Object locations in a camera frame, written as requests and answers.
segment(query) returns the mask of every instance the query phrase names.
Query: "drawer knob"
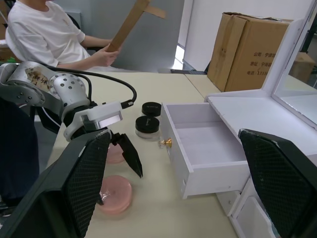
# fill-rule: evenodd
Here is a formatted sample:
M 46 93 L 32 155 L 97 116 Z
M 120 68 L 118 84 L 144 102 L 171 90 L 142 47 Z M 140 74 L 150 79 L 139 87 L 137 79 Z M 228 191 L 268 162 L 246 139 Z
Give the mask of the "drawer knob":
M 160 140 L 158 142 L 160 148 L 164 148 L 164 146 L 168 146 L 169 148 L 172 148 L 172 139 L 169 138 L 168 140 Z

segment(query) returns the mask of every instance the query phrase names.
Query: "person's arm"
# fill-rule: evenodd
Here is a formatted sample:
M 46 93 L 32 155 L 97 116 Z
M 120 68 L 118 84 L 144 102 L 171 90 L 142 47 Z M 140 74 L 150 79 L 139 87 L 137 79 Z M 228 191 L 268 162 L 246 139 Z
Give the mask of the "person's arm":
M 83 47 L 106 47 L 111 43 L 111 40 L 99 39 L 92 36 L 85 36 L 84 40 L 80 43 Z
M 57 65 L 57 68 L 68 68 L 68 69 L 74 69 L 74 70 L 81 70 L 86 71 L 92 67 L 94 67 L 94 60 L 92 57 L 73 62 L 73 63 L 60 63 Z
M 117 55 L 119 54 L 119 52 L 109 53 L 109 52 L 106 52 L 107 49 L 108 49 L 108 46 L 94 53 L 89 58 L 86 58 L 74 63 L 62 63 L 57 65 L 57 67 L 85 71 L 95 66 L 103 66 L 103 67 L 110 66 L 117 58 Z

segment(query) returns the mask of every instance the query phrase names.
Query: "table surface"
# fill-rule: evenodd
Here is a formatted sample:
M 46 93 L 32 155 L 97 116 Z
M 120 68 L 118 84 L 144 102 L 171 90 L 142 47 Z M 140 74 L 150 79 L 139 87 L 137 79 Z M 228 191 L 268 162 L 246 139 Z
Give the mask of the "table surface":
M 107 165 L 105 176 L 121 175 L 131 181 L 132 205 L 122 215 L 103 214 L 98 206 L 90 222 L 87 238 L 236 238 L 236 233 L 214 194 L 181 200 L 174 172 L 165 149 L 135 134 L 135 119 L 141 115 L 145 102 L 202 103 L 204 96 L 218 92 L 204 75 L 107 73 L 135 87 L 138 99 L 134 106 L 123 110 L 123 120 L 110 126 L 114 132 L 126 133 L 137 149 L 144 171 L 138 176 L 127 166 Z M 132 97 L 123 85 L 102 78 L 90 77 L 95 102 L 126 100 Z M 65 125 L 57 136 L 49 165 L 63 152 L 67 142 Z
M 301 80 L 294 78 L 291 75 L 286 76 L 283 89 L 294 90 L 294 91 L 306 91 L 306 92 L 316 92 L 317 89 L 313 88 Z

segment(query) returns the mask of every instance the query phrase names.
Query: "black cable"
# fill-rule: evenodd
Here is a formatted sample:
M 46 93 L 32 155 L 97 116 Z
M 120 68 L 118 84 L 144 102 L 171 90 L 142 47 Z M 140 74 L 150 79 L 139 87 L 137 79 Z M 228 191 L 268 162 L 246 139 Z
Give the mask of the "black cable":
M 124 86 L 128 87 L 132 91 L 133 97 L 131 100 L 127 100 L 127 101 L 121 103 L 122 109 L 125 109 L 125 108 L 132 106 L 137 99 L 137 91 L 134 89 L 134 87 L 132 87 L 130 84 L 128 84 L 127 82 L 124 82 L 120 79 L 113 78 L 111 76 L 107 76 L 107 75 L 103 75 L 103 74 L 99 74 L 99 73 L 92 73 L 92 72 L 79 71 L 79 70 L 66 69 L 66 68 L 55 68 L 52 66 L 46 66 L 46 67 L 52 71 L 67 72 L 67 73 L 72 73 L 72 74 L 85 74 L 85 75 L 89 75 L 89 76 L 105 78 L 105 79 L 123 84 Z
M 88 77 L 86 77 L 86 76 L 84 76 L 84 75 L 82 75 L 82 74 L 78 74 L 78 73 L 73 73 L 75 76 L 77 76 L 77 77 L 81 77 L 81 78 L 83 78 L 83 79 L 85 79 L 86 81 L 87 81 L 87 83 L 88 83 L 88 99 L 89 99 L 89 101 L 91 102 L 92 100 L 91 100 L 91 97 L 92 97 L 92 90 L 93 90 L 93 86 L 92 86 L 92 84 L 91 84 L 91 81 L 90 81 L 90 79 L 88 78 Z

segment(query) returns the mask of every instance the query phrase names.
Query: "white t-shirt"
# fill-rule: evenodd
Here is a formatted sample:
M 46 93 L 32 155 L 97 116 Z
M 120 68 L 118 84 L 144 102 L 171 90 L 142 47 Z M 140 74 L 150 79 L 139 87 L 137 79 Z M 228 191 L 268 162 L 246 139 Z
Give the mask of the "white t-shirt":
M 54 67 L 89 57 L 80 45 L 85 34 L 59 5 L 50 1 L 46 5 L 49 11 L 41 12 L 16 1 L 8 17 L 5 35 L 13 53 L 22 61 Z

